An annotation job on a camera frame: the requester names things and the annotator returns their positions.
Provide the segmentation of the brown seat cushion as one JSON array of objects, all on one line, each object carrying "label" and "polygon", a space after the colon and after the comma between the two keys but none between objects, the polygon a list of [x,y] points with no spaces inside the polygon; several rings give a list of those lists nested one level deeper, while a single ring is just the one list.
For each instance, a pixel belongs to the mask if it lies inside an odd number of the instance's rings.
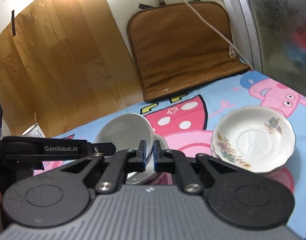
[{"label": "brown seat cushion", "polygon": [[184,3],[137,12],[127,34],[146,102],[176,95],[203,83],[249,70],[229,55],[229,16],[215,2],[193,2],[204,24]]}]

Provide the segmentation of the large white floral bowl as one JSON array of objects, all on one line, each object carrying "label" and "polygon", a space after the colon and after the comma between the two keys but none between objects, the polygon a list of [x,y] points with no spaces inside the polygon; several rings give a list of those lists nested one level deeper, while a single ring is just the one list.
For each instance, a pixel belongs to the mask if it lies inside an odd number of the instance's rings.
[{"label": "large white floral bowl", "polygon": [[[162,136],[154,133],[153,138],[154,138],[154,140],[159,141],[162,150],[166,150],[166,149],[169,148],[166,140]],[[162,175],[162,173],[157,173],[154,170],[154,159],[153,159],[153,154],[152,154],[148,163],[146,164],[145,172],[143,172],[143,173],[138,173],[138,172],[129,173],[126,183],[130,184],[130,185],[150,184],[150,183],[154,183],[158,178],[160,178],[161,175]]]}]

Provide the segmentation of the white enamel mug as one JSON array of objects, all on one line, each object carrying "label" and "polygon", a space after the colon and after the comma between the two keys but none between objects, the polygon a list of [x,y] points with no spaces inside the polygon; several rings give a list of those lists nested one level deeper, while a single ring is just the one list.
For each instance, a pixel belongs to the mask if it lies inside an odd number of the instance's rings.
[{"label": "white enamel mug", "polygon": [[23,133],[23,137],[37,137],[37,138],[45,138],[45,134],[38,123],[33,124],[29,128],[27,128]]}]

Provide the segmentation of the small floral plate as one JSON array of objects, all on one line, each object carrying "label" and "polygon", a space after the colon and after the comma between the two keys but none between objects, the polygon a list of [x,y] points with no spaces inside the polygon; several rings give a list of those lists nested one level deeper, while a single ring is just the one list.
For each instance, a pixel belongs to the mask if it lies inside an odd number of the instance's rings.
[{"label": "small floral plate", "polygon": [[272,178],[273,176],[277,175],[280,172],[281,172],[281,170],[270,172],[270,173],[265,173],[263,176],[266,177],[266,178]]},{"label": "small floral plate", "polygon": [[266,174],[283,167],[295,149],[295,132],[279,112],[261,106],[232,110],[212,133],[213,155],[250,172]]}]

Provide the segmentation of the frosted glass sliding door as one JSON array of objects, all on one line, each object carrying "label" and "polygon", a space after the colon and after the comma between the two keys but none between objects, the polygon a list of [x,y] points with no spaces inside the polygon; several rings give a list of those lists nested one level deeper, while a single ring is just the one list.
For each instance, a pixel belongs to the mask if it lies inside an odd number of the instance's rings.
[{"label": "frosted glass sliding door", "polygon": [[306,96],[306,0],[223,0],[253,68]]}]

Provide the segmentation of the wood grain wall panel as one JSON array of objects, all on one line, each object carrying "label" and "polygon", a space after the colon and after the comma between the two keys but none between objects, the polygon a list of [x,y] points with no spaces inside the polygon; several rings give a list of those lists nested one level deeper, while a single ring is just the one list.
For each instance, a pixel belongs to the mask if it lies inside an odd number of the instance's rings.
[{"label": "wood grain wall panel", "polygon": [[0,34],[0,102],[13,135],[46,136],[142,102],[107,0],[34,0]]}]

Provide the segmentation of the large floral plate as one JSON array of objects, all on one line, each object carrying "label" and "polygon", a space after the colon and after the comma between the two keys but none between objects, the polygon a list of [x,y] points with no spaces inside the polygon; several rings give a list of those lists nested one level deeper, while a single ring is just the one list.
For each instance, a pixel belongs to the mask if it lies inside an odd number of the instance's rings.
[{"label": "large floral plate", "polygon": [[[217,159],[221,160],[221,158],[216,154],[212,142],[210,143],[210,150],[211,150],[212,155],[213,155],[214,158],[217,158]],[[265,177],[272,177],[275,174],[277,174],[278,172],[280,172],[283,168],[284,168],[284,165],[282,165],[282,166],[280,166],[280,167],[278,167],[278,168],[276,168],[276,169],[274,169],[274,170],[272,170],[270,172],[258,173],[258,174],[260,174],[262,176],[265,176]]]}]

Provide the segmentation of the blue cartoon pig tablecloth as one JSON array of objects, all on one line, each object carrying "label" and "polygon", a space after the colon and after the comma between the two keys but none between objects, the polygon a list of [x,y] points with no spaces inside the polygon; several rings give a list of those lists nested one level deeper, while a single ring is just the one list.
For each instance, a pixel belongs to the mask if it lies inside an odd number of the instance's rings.
[{"label": "blue cartoon pig tablecloth", "polygon": [[210,153],[214,126],[230,111],[244,106],[265,106],[279,111],[292,124],[296,145],[285,168],[273,176],[295,196],[288,226],[306,238],[306,97],[256,71],[238,74],[154,103],[140,102],[88,124],[62,132],[60,139],[94,141],[112,119],[126,113],[144,115],[154,133],[170,148],[187,156]]}]

